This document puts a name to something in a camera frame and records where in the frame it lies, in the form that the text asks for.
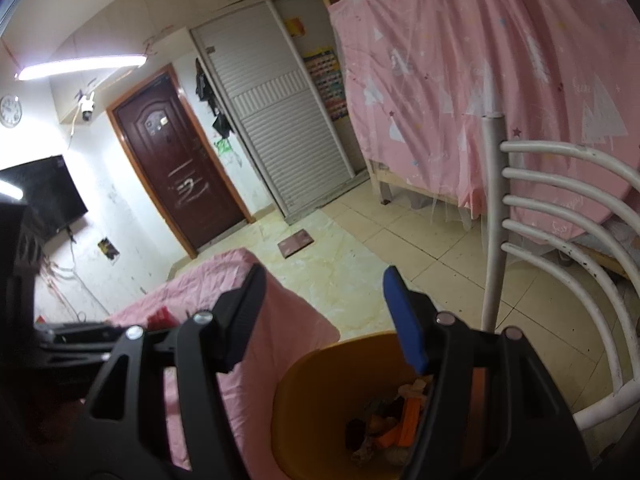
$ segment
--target television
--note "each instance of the television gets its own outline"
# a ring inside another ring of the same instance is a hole
[[[1,170],[0,180],[22,190],[30,206],[25,222],[42,243],[87,212],[62,155]],[[0,194],[0,200],[10,199]]]

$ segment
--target metal screw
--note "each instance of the metal screw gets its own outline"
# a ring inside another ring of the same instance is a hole
[[[206,325],[207,323],[210,323],[212,319],[213,319],[213,314],[210,313],[208,310],[203,310],[202,312],[196,312],[193,315],[193,320],[199,325]]]
[[[504,335],[513,341],[518,341],[522,339],[522,330],[517,326],[508,326],[504,329]]]
[[[127,339],[131,339],[132,341],[134,341],[135,339],[140,339],[143,333],[145,333],[145,329],[143,329],[141,326],[134,325],[127,328],[125,335],[127,336]]]
[[[450,312],[439,312],[436,316],[436,323],[444,326],[451,326],[456,322],[456,316]]]

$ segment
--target marble patterned floor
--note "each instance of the marble patterned floor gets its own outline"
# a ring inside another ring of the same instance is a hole
[[[283,259],[277,243],[303,228],[315,242]],[[382,273],[389,264],[442,308],[474,328],[480,325],[486,273],[481,226],[467,230],[451,221],[444,204],[412,210],[407,197],[399,194],[383,206],[365,182],[293,226],[273,212],[206,249],[178,274],[238,247],[251,250],[287,288],[337,326],[343,339],[393,328],[382,295]],[[581,267],[568,271],[605,314],[628,379],[630,360],[609,300]],[[618,286],[636,322],[640,300],[627,282]],[[604,348],[590,316],[548,274],[524,262],[510,265],[498,323],[498,330],[508,325],[524,330],[574,412],[611,392]],[[584,432],[590,452],[596,454],[615,441],[636,410]]]

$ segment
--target chair post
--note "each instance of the chair post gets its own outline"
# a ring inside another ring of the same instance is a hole
[[[500,150],[500,144],[507,140],[504,114],[492,113],[482,118],[482,138],[484,139],[489,240],[481,329],[486,332],[495,332],[507,263],[507,254],[501,246],[508,241],[508,232],[502,227],[502,221],[510,216],[509,206],[502,202],[510,191],[508,179],[502,176],[502,170],[509,165],[509,155]]]

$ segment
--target metal chair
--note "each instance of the metal chair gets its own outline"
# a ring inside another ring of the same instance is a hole
[[[624,178],[637,190],[640,190],[640,174],[615,157],[585,146],[548,140],[507,140],[506,122],[503,114],[491,114],[482,118],[482,136],[484,138],[488,199],[488,263],[482,305],[482,330],[494,332],[496,328],[507,254],[512,254],[521,260],[529,262],[564,283],[582,302],[600,333],[607,353],[613,384],[612,394],[575,413],[576,424],[580,430],[586,430],[623,412],[640,400],[640,344],[636,335],[636,327],[617,288],[599,264],[585,254],[577,245],[511,219],[510,208],[524,208],[549,214],[572,222],[597,237],[619,261],[639,295],[640,272],[638,272],[638,267],[631,256],[601,225],[571,209],[549,202],[514,196],[510,194],[510,181],[515,179],[549,184],[595,200],[627,222],[638,235],[640,235],[640,216],[622,200],[584,182],[556,174],[512,168],[509,165],[509,154],[549,153],[580,158],[597,164]],[[593,301],[589,293],[573,276],[561,267],[509,243],[509,232],[542,240],[570,256],[597,280],[620,320],[631,357],[634,374],[632,380],[623,383],[620,359],[611,330],[598,305]]]

